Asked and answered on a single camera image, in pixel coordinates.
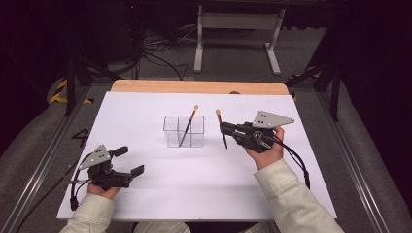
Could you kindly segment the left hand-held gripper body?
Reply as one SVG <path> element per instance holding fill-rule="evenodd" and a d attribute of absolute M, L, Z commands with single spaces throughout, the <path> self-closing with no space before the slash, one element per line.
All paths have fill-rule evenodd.
<path fill-rule="evenodd" d="M 90 181 L 104 190 L 111 187 L 129 187 L 133 180 L 131 173 L 115 171 L 112 159 L 109 150 L 104 145 L 100 145 L 84 158 L 79 169 L 87 169 Z"/>

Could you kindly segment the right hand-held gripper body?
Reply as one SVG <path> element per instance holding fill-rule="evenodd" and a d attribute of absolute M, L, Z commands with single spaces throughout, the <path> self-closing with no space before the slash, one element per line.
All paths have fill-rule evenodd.
<path fill-rule="evenodd" d="M 294 123 L 294 119 L 265 111 L 258 111 L 252 122 L 236 124 L 232 137 L 244 148 L 258 153 L 268 151 L 280 140 L 274 132 L 276 126 Z"/>

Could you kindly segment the makeup brush with gold ferrule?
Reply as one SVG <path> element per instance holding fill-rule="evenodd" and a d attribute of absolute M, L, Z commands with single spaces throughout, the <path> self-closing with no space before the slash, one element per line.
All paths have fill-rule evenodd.
<path fill-rule="evenodd" d="M 180 144 L 179 144 L 179 147 L 182 147 L 182 146 L 184 145 L 184 143 L 187 141 L 186 138 L 187 138 L 187 135 L 188 135 L 188 133 L 189 133 L 189 129 L 190 129 L 191 124 L 192 124 L 192 120 L 193 120 L 193 118 L 194 118 L 194 116 L 195 116 L 195 113 L 196 113 L 196 111 L 198 110 L 198 108 L 199 108 L 198 105 L 194 105 L 193 111 L 192 111 L 192 113 L 191 113 L 191 115 L 190 115 L 190 117 L 189 117 L 189 121 L 188 121 L 188 124 L 187 124 L 187 126 L 186 126 L 186 129 L 185 129 L 184 135 L 183 135 L 183 137 L 182 137 L 182 140 L 181 140 L 181 142 L 180 142 Z"/>
<path fill-rule="evenodd" d="M 222 116 L 221 116 L 221 110 L 216 109 L 216 110 L 215 110 L 215 113 L 216 113 L 216 115 L 217 115 L 219 125 L 221 125 L 222 122 L 223 122 L 223 121 L 222 121 Z M 221 132 L 221 134 L 222 134 L 222 137 L 223 137 L 224 147 L 225 147 L 226 149 L 228 149 L 226 137 L 225 137 L 224 133 Z"/>

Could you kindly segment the clear plastic divided organizer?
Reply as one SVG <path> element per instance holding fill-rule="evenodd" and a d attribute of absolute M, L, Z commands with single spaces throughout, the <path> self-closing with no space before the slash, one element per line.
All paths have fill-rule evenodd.
<path fill-rule="evenodd" d="M 189 116 L 166 116 L 163 121 L 163 132 L 169 148 L 202 148 L 204 140 L 204 116 L 194 116 L 186 142 L 179 144 L 184 135 Z"/>

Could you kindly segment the person's left hand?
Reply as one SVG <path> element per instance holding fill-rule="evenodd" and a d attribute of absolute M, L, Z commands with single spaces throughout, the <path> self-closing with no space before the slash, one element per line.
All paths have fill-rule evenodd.
<path fill-rule="evenodd" d="M 108 190 L 104 190 L 102 187 L 96 186 L 93 183 L 90 183 L 87 186 L 87 192 L 92 195 L 97 195 L 97 196 L 101 196 L 101 197 L 113 200 L 114 197 L 120 192 L 120 188 L 111 187 Z"/>

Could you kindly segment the person's right hand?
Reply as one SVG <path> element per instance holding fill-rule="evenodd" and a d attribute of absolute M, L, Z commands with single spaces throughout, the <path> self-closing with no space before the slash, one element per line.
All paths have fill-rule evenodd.
<path fill-rule="evenodd" d="M 261 170 L 282 159 L 284 155 L 283 147 L 276 143 L 273 144 L 270 150 L 265 152 L 257 153 L 253 150 L 246 149 L 246 153 L 253 159 L 258 170 Z"/>

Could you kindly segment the white table cover sheet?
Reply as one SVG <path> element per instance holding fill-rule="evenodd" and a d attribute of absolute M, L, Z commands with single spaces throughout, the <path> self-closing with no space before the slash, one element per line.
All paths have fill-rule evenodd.
<path fill-rule="evenodd" d="M 204 116 L 202 148 L 169 148 L 163 132 L 166 116 Z M 272 217 L 254 177 L 254 161 L 227 137 L 228 149 L 215 110 L 222 121 L 243 123 L 267 111 L 294 119 L 286 126 L 285 144 L 304 161 L 300 169 L 287 162 L 329 211 L 334 210 L 326 183 L 296 106 L 289 95 L 178 94 L 112 92 L 105 94 L 84 148 L 109 150 L 128 146 L 113 161 L 115 170 L 145 166 L 143 175 L 115 198 L 115 220 L 259 221 Z"/>

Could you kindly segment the person's lap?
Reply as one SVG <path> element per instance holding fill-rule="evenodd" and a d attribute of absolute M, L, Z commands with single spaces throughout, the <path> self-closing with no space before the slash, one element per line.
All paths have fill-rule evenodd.
<path fill-rule="evenodd" d="M 183 222 L 146 221 L 139 222 L 132 233 L 191 233 Z"/>

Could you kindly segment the yellow black hazard tape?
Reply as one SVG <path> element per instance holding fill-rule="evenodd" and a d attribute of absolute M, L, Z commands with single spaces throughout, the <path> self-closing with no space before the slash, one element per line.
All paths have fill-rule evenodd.
<path fill-rule="evenodd" d="M 308 79 L 317 79 L 321 73 L 322 70 L 320 67 L 312 67 L 302 74 L 293 74 L 289 76 L 288 80 L 285 82 L 285 85 L 287 87 L 291 87 Z"/>
<path fill-rule="evenodd" d="M 59 85 L 57 86 L 55 92 L 51 96 L 50 103 L 68 103 L 68 99 L 66 97 L 62 97 L 61 93 L 63 91 L 63 88 L 67 85 L 67 80 L 62 79 Z"/>

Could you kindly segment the black tripod stand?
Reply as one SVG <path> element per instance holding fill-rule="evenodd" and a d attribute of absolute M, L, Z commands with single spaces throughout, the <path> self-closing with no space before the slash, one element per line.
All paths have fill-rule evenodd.
<path fill-rule="evenodd" d="M 341 71 L 337 62 L 328 62 L 319 66 L 322 70 L 322 73 L 319 75 L 317 80 L 313 83 L 313 88 L 317 92 L 325 92 L 326 88 L 331 85 L 331 95 L 329 102 L 329 111 L 332 118 L 338 120 L 338 99 L 340 91 L 340 82 L 341 82 Z"/>
<path fill-rule="evenodd" d="M 121 77 L 115 73 L 109 71 L 102 66 L 99 66 L 95 62 L 88 60 L 79 55 L 73 55 L 67 64 L 67 107 L 65 115 L 68 117 L 74 111 L 77 104 L 80 103 L 80 100 L 77 100 L 76 94 L 76 81 L 79 81 L 80 86 L 89 87 L 93 83 L 93 78 L 91 77 L 90 71 L 88 68 L 91 67 L 104 77 L 108 77 L 113 81 L 121 80 Z"/>

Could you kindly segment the white metal stand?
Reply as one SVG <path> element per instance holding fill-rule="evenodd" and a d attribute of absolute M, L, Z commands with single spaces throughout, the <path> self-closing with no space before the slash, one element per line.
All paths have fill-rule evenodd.
<path fill-rule="evenodd" d="M 197 13 L 197 43 L 194 56 L 193 72 L 202 71 L 203 59 L 203 30 L 208 29 L 248 29 L 270 30 L 272 39 L 264 44 L 264 48 L 274 75 L 280 75 L 281 69 L 274 51 L 277 38 L 285 17 L 285 9 L 275 14 L 246 14 L 246 13 L 211 13 L 205 12 L 202 5 Z"/>

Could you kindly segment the aluminium floor rail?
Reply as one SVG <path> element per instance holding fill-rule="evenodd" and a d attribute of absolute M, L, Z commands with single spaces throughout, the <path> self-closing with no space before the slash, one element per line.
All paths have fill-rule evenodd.
<path fill-rule="evenodd" d="M 74 96 L 73 107 L 68 116 L 64 116 L 58 125 L 51 142 L 49 143 L 42 159 L 38 163 L 36 170 L 31 175 L 25 186 L 23 192 L 19 196 L 19 199 L 11 211 L 7 221 L 0 229 L 0 233 L 17 233 L 18 225 L 22 223 L 23 216 L 28 212 L 28 209 L 34 200 L 47 172 L 49 171 L 52 162 L 54 161 L 57 151 L 61 145 L 63 137 L 70 127 L 77 111 L 82 106 L 84 99 L 86 98 L 90 90 L 89 86 L 81 86 L 78 92 Z"/>
<path fill-rule="evenodd" d="M 329 94 L 317 93 L 343 153 L 362 208 L 374 233 L 412 233 L 412 218 L 349 95 L 338 99 L 338 120 L 329 109 Z"/>

